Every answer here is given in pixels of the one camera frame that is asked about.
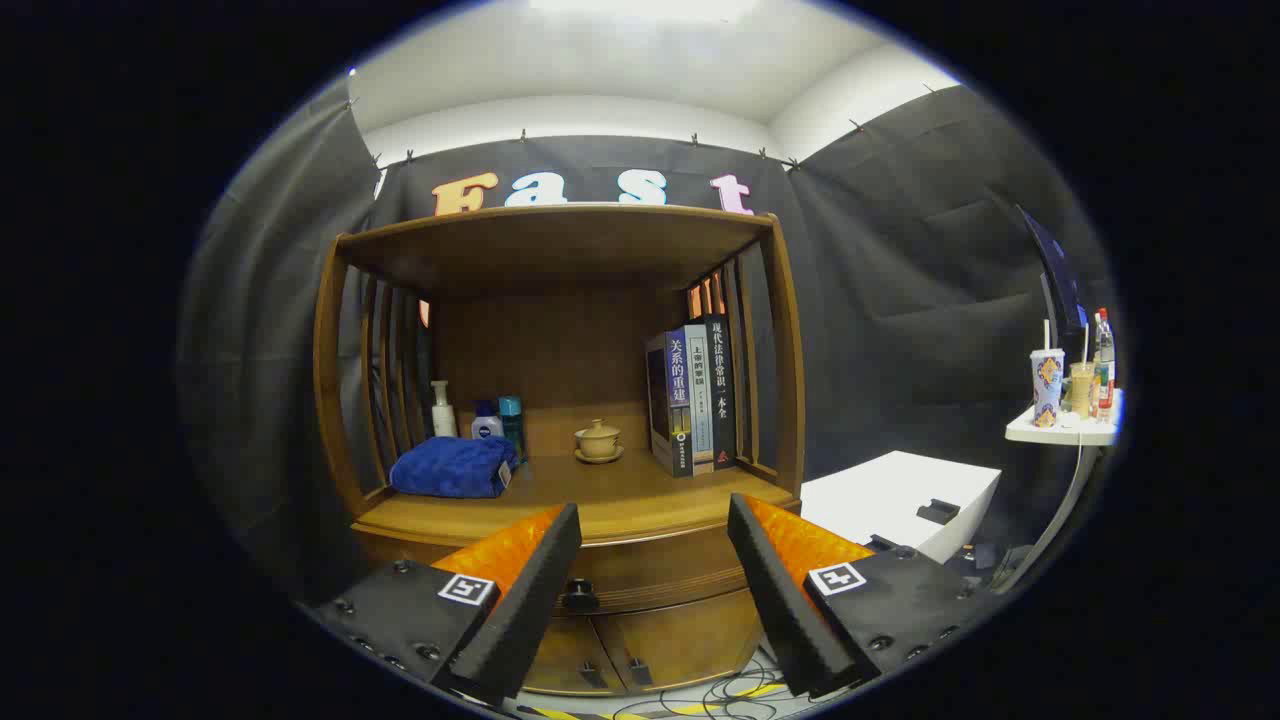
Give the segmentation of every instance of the saucer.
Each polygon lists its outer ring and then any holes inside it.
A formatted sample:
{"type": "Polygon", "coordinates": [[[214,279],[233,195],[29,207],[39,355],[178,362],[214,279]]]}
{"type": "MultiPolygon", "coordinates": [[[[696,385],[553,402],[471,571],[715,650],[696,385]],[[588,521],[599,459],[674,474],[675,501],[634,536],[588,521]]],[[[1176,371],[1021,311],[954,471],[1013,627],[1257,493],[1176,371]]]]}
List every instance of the saucer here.
{"type": "Polygon", "coordinates": [[[618,448],[618,451],[614,452],[613,455],[608,456],[608,457],[588,457],[588,456],[582,455],[581,450],[575,450],[573,451],[573,457],[577,457],[582,462],[590,462],[591,465],[600,465],[603,462],[613,462],[618,457],[622,457],[622,450],[623,450],[623,447],[620,445],[620,446],[617,446],[617,448],[618,448]]]}

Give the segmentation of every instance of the monitor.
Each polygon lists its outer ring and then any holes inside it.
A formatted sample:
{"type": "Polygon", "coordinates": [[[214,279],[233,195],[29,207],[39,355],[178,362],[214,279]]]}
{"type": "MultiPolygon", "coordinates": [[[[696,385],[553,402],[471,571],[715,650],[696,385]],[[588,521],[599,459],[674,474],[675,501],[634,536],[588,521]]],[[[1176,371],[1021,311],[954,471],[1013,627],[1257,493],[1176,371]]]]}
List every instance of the monitor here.
{"type": "Polygon", "coordinates": [[[1055,347],[1064,347],[1064,343],[1079,342],[1084,334],[1084,328],[1089,327],[1089,313],[1080,302],[1080,288],[1075,282],[1075,272],[1071,269],[1066,252],[1057,240],[1050,234],[1044,225],[1036,222],[1020,205],[1027,229],[1036,241],[1041,260],[1044,263],[1046,301],[1050,305],[1050,324],[1053,331],[1052,342],[1055,347]]]}

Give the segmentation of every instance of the screw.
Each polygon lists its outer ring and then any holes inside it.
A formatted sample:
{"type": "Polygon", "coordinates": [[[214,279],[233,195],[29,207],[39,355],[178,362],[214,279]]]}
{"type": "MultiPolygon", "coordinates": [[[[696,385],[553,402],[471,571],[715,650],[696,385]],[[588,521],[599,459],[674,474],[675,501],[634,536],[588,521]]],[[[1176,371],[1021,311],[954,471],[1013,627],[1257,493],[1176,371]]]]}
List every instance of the screw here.
{"type": "Polygon", "coordinates": [[[413,646],[413,651],[426,660],[435,661],[440,659],[440,648],[435,647],[434,644],[433,646],[416,644],[413,646]]]}

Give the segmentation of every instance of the wooden cabinet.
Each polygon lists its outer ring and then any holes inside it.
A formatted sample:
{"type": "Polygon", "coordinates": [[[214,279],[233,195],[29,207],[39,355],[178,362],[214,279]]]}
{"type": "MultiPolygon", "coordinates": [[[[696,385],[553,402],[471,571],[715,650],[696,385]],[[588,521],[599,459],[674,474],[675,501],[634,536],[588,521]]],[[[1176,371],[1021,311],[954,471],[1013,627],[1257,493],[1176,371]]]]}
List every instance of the wooden cabinet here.
{"type": "Polygon", "coordinates": [[[726,534],[728,498],[749,495],[797,512],[804,475],[804,363],[776,217],[572,202],[339,236],[316,299],[314,366],[333,482],[374,560],[429,564],[534,512],[577,503],[582,547],[571,577],[591,583],[599,607],[582,615],[563,598],[557,603],[529,689],[646,692],[733,673],[750,657],[759,620],[726,534]],[[751,297],[740,282],[740,256],[756,250],[768,292],[751,297]],[[362,437],[347,437],[339,310],[348,275],[360,273],[371,282],[358,327],[344,332],[361,338],[364,393],[355,411],[366,427],[362,437]],[[644,345],[698,314],[704,300],[728,311],[742,370],[733,378],[737,464],[672,478],[649,451],[644,345]],[[768,302],[773,322],[777,468],[756,456],[753,301],[768,302]],[[419,302],[430,304],[431,378],[417,375],[419,302]],[[426,438],[426,379],[449,380],[463,434],[474,401],[521,396],[531,459],[500,497],[422,497],[388,487],[396,460],[426,438]],[[593,418],[622,430],[616,462],[572,457],[573,430],[593,418]],[[376,478],[357,477],[351,442],[369,443],[376,478]],[[643,669],[650,683],[641,682],[643,669]]]}
{"type": "Polygon", "coordinates": [[[746,589],[591,621],[631,692],[675,688],[736,673],[751,659],[763,633],[746,589]]]}
{"type": "Polygon", "coordinates": [[[525,675],[525,689],[577,696],[626,692],[588,618],[552,618],[525,675]]]}

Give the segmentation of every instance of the folded blue towel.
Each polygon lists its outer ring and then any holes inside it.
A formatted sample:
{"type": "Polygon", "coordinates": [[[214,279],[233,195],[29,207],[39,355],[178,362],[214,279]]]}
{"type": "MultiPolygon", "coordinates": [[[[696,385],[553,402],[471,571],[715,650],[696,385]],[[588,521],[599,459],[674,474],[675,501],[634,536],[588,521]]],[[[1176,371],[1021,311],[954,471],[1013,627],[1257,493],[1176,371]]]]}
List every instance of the folded blue towel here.
{"type": "Polygon", "coordinates": [[[516,465],[516,447],[500,437],[433,437],[392,466],[392,487],[411,495],[498,497],[507,489],[499,468],[516,465]]]}

